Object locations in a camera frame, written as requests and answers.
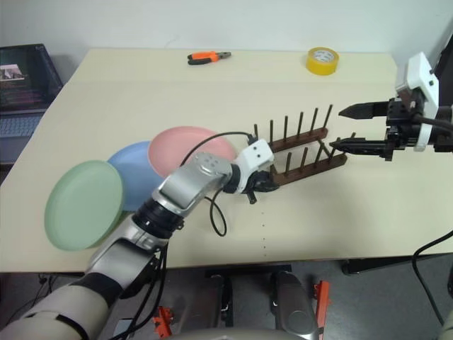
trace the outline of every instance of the yellow tape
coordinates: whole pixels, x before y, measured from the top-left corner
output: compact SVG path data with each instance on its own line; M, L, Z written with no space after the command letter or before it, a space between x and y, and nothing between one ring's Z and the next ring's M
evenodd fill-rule
M315 47L309 51L306 68L311 73L327 76L335 72L338 64L338 53L327 47Z

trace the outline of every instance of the orange pliers handle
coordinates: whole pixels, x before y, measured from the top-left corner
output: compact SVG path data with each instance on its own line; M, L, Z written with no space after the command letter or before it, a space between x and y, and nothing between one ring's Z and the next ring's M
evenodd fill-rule
M231 56L230 52L197 52L187 56L189 65L203 65L210 62L218 62L220 59L224 59Z

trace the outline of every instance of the blue plate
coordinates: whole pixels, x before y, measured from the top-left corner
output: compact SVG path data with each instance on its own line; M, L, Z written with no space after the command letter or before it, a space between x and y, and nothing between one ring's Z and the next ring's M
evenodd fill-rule
M149 142L138 142L114 154L108 163L120 173L124 188L123 210L135 211L164 180L148 162Z

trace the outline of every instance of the black cable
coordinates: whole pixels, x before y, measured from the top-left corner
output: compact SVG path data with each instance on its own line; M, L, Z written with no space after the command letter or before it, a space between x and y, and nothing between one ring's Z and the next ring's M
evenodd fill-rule
M205 140L202 140L200 143L198 143L197 145L195 145L187 154L186 156L184 157L183 161L181 162L181 165L184 165L187 160L189 159L189 157L195 152L197 151L197 149L199 147L201 147L202 145L206 144L207 142L209 142L210 140L213 140L214 138L218 138L218 137L221 137L221 136L227 136L227 135L245 135L247 136L248 138L248 143L251 144L253 142L256 141L256 138L250 134L250 133L247 133L247 132L242 132L242 131L231 131L231 132L223 132L223 133L218 133L216 135L213 135L211 137L208 137L206 138ZM224 213L222 212L222 210L220 209L220 207L215 203L215 200L217 198L217 196L219 195L219 193L222 191L222 189L219 189L212 198L209 198L207 196L205 196L205 200L208 200L211 204L210 204L210 221L211 221L211 226L212 226L212 229L214 229L215 233L217 235L219 235L220 237L224 237L226 234L227 234L227 221L225 220L225 216L224 216ZM216 224L215 224L215 221L214 221L214 215L213 215L213 210L214 208L217 209L217 212L219 213L220 215L220 218L222 219L222 222L223 222L223 225L224 225L224 232L221 233L219 231L219 228L217 228Z
M38 296L41 293L41 290L44 288L46 282L47 281L45 281L44 283L41 283L41 286L39 287L38 291L36 292L35 299L33 300L33 303L31 304L31 307L36 305L36 303L38 302Z
M159 303L161 302L161 297L162 297L162 292L164 291L164 285L165 285L165 277L166 277L166 269L167 269L167 250L168 246L165 247L165 249L162 250L163 252L163 263L162 263L162 269L161 269L161 284L159 286L159 291L156 296L156 302L154 303L154 306L151 310L151 312L141 321L139 324L136 324L133 326L133 328L128 329L127 331L124 331L123 333L120 333L118 335L115 335L113 338L110 338L109 340L119 340L124 336L127 336L138 329L142 328L145 324L149 322L149 320L152 319L154 314L156 314L157 308L159 307Z
M162 265L163 259L164 259L164 253L162 252L160 257L159 257L159 261L157 263L157 266L156 266L156 268L157 268L156 273L155 273L154 277L152 278L151 282L149 283L148 290L147 290L145 296L143 297L142 303L140 304L138 310L135 312L135 315L132 318L128 328L126 329L126 331L129 331L130 329L133 328L133 326L135 326L135 324L137 323L137 320L139 319L141 313L143 312L144 307L148 303L149 297L151 296L151 293L152 293L152 291L154 289L154 286L156 285L156 282L159 279L159 275L161 274L161 265ZM127 338L127 335L124 335L122 340L125 340L126 338Z
M417 123L429 124L432 126L436 126L440 129L453 132L453 124L447 122L446 120L430 119L430 118L423 117L419 114L414 115L413 120Z
M212 196L212 198L209 198L209 197L205 197L206 200L208 200L209 202L211 202L211 205L210 205L210 220L211 220L211 226L212 228L214 229L215 233L217 235L219 235L220 237L223 237L227 234L227 221L225 220L225 216L223 214L223 212L220 210L219 206L215 203L215 200L217 198L217 196L222 192L223 188L220 188L219 190L217 190L214 194L214 196ZM214 221L214 215L213 215L213 211L214 211L214 207L217 209L217 211L219 212L219 215L220 215L220 218L222 219L222 222L224 224L224 232L220 232L219 229L217 228L216 224L215 224L215 221Z
M9 317L8 321L6 322L6 325L9 325L14 317L25 307L27 307L30 303L34 302L35 300L37 300L37 302L39 302L41 299L45 298L46 295L41 295L40 297L36 298L34 297L33 299L29 299L29 301L27 301L26 303L24 303L23 305L21 305L16 311L14 311L14 313Z
M192 154L197 151L197 149L199 147L201 147L202 145L208 143L210 140L213 140L214 138L218 138L218 137L221 137L221 136L227 136L227 135L244 135L244 136L247 136L248 138L248 142L249 143L252 143L252 142L255 142L256 139L255 137L250 134L250 133L247 133L247 132L242 132L242 131L230 131L230 132L222 132L222 133L217 133L216 135L213 135L211 137L208 137L206 138L205 140L202 140L200 143L198 143L197 145L195 145L190 151L188 154L186 154L186 156L184 157L183 161L181 162L181 165L184 165L187 160L189 159L190 156L192 156Z
M420 271L418 270L417 267L417 259L418 256L422 251L425 251L426 249L435 246L436 244L439 244L440 242L445 241L446 239L449 239L450 237L453 236L453 230L449 232L448 234L445 234L442 237L439 237L438 239L435 239L434 241L425 244L421 248L417 249L417 251L412 255L412 268L415 274L417 275L418 280L420 281L421 285L423 286L423 289L425 290L425 293L428 297L428 300L430 301L431 307L434 310L434 313L436 314L437 319L439 320L439 323L443 326L444 325L444 319L442 318L442 315L439 312L439 309L437 308L436 302L434 300L434 297L432 296L430 289L428 285L426 284L425 280L423 280L423 277L420 274Z
M14 311L14 313L9 317L8 321L6 322L6 324L10 324L11 321L13 320L13 318L25 307L27 307L30 303L31 303L31 307L33 307L34 305L36 305L41 299L45 298L46 296L48 296L51 292L52 292L52 285L55 283L57 279L57 276L50 276L49 278L45 278L41 273L38 274L38 280L40 282L40 287L38 288L38 291L36 292L36 295L33 299L30 299L29 301L27 301L26 303L24 303L23 305L21 305L18 309L16 309ZM40 293L41 293L41 290L45 287L45 284L48 284L48 289L47 289L47 292L44 294L44 295L41 295L40 296Z

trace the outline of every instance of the laptop keyboard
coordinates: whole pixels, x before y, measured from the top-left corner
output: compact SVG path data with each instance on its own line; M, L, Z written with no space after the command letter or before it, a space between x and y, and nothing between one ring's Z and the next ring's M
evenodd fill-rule
M30 137L40 122L41 116L11 117L0 119L0 138Z

